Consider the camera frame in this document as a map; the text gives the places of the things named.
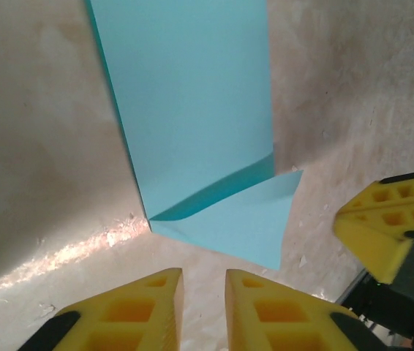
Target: blue paper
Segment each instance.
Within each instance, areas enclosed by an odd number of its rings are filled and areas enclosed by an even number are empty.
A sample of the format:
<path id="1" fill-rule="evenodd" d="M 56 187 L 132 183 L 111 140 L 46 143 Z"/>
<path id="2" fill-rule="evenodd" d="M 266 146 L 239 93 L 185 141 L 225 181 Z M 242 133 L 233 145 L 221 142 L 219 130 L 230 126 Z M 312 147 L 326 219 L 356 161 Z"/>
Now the blue paper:
<path id="1" fill-rule="evenodd" d="M 266 2 L 89 1 L 152 230 L 278 268 Z"/>

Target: stained surface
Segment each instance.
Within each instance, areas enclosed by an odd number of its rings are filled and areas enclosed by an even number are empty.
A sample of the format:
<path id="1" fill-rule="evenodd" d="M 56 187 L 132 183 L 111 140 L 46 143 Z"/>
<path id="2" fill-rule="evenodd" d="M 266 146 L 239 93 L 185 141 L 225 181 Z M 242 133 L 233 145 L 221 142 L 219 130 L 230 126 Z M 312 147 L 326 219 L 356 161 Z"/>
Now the stained surface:
<path id="1" fill-rule="evenodd" d="M 0 2 L 0 350 L 167 267 L 184 269 L 184 350 L 227 347 L 227 268 L 329 300 L 352 281 L 334 214 L 414 171 L 414 1 L 268 6 L 278 171 L 304 169 L 280 271 L 151 234 L 83 3 Z"/>

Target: yellow foam pad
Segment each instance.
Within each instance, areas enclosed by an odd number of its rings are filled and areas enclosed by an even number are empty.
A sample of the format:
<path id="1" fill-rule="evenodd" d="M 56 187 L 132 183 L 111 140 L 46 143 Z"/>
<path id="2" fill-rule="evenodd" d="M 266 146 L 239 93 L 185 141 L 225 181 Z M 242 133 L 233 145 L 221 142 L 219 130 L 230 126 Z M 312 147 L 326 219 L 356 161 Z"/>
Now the yellow foam pad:
<path id="1" fill-rule="evenodd" d="M 414 203 L 414 179 L 384 184 L 378 181 L 344 205 L 339 213 L 387 208 Z"/>
<path id="2" fill-rule="evenodd" d="M 356 351 L 330 317 L 346 308 L 237 269 L 225 284 L 230 351 Z"/>
<path id="3" fill-rule="evenodd" d="M 376 280 L 390 284 L 408 255 L 414 231 L 414 203 L 360 211 L 339 211 L 334 232 Z"/>
<path id="4" fill-rule="evenodd" d="M 170 268 L 62 309 L 80 319 L 55 351 L 179 350 L 183 276 Z"/>

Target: folded paper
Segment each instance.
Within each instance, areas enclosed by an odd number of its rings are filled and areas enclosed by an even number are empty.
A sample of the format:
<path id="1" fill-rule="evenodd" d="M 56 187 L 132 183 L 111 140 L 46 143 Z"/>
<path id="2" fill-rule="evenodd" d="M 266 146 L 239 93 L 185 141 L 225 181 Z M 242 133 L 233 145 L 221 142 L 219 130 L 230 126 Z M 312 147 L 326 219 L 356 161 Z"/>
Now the folded paper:
<path id="1" fill-rule="evenodd" d="M 155 233 L 278 268 L 301 173 L 274 177 L 258 0 L 89 0 Z"/>

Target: black rubber part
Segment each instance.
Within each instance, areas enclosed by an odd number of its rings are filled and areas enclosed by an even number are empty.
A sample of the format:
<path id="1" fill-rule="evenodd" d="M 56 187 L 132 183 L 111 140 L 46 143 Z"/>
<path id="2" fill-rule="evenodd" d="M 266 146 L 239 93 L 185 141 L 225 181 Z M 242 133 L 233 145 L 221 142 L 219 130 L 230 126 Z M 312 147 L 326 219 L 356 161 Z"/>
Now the black rubber part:
<path id="1" fill-rule="evenodd" d="M 380 181 L 381 184 L 397 183 L 398 181 L 408 181 L 414 179 L 414 173 L 407 173 L 401 175 L 395 175 L 394 177 L 384 178 Z"/>
<path id="2" fill-rule="evenodd" d="M 48 320 L 18 351 L 52 351 L 79 320 L 80 313 L 70 311 Z"/>

